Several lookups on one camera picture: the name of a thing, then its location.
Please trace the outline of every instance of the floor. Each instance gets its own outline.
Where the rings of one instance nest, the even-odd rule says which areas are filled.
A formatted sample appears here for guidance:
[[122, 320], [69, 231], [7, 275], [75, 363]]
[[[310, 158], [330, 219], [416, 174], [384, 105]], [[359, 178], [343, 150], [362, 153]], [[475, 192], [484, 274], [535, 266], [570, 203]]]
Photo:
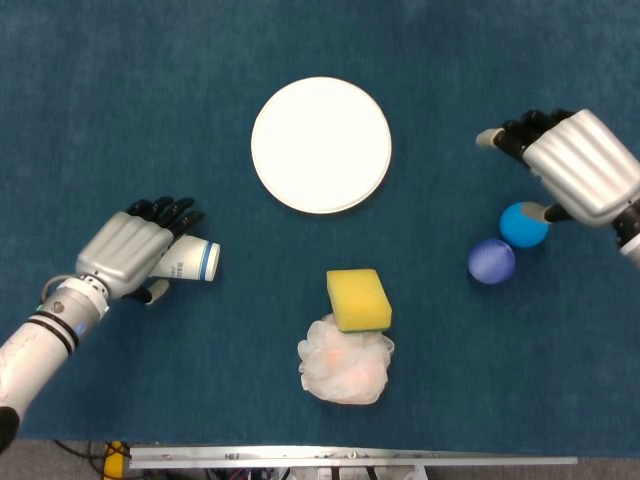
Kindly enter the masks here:
[[[84, 442], [69, 442], [84, 450]], [[175, 472], [181, 480], [205, 478], [200, 471]], [[640, 460], [583, 459], [578, 465], [552, 467], [474, 467], [430, 468], [429, 480], [636, 480], [640, 478]], [[98, 479], [86, 460], [76, 458], [43, 440], [17, 440], [0, 457], [2, 480]]]

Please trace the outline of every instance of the blue tablecloth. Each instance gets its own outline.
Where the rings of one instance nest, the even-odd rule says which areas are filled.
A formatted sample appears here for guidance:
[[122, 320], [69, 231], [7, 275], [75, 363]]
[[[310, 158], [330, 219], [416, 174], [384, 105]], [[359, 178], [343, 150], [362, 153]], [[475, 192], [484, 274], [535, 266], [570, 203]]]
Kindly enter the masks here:
[[[638, 2], [31, 2], [0, 5], [0, 336], [141, 197], [192, 195], [213, 284], [120, 302], [22, 435], [208, 444], [640, 454], [640, 272], [613, 231], [558, 225], [499, 288], [466, 255], [510, 203], [548, 201], [475, 135], [529, 108], [591, 108], [640, 152]], [[335, 76], [385, 112], [391, 168], [364, 204], [309, 216], [254, 173], [253, 121]], [[370, 407], [303, 392], [296, 344], [325, 271], [377, 269], [394, 307]]]

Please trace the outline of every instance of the white paper cup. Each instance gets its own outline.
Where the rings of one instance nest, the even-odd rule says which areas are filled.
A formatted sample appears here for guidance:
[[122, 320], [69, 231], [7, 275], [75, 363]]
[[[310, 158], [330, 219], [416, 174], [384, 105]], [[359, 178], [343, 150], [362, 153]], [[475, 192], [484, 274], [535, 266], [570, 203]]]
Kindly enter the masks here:
[[164, 254], [150, 276], [210, 282], [216, 274], [219, 255], [217, 243], [184, 235]]

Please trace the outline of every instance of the purple ball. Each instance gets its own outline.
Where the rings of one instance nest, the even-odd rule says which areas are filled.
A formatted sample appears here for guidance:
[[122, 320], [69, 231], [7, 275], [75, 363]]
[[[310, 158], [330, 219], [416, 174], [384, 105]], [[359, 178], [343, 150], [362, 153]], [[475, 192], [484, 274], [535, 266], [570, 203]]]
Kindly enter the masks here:
[[467, 268], [473, 278], [487, 285], [507, 280], [516, 269], [516, 256], [511, 247], [497, 238], [477, 243], [469, 253]]

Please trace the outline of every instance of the white plate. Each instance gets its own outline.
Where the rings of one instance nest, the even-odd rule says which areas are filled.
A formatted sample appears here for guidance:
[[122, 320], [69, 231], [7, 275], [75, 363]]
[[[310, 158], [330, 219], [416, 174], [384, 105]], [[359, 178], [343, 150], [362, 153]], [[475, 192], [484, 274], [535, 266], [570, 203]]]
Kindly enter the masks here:
[[391, 133], [378, 104], [342, 80], [313, 77], [276, 92], [251, 136], [260, 180], [282, 203], [308, 213], [353, 207], [380, 185]]

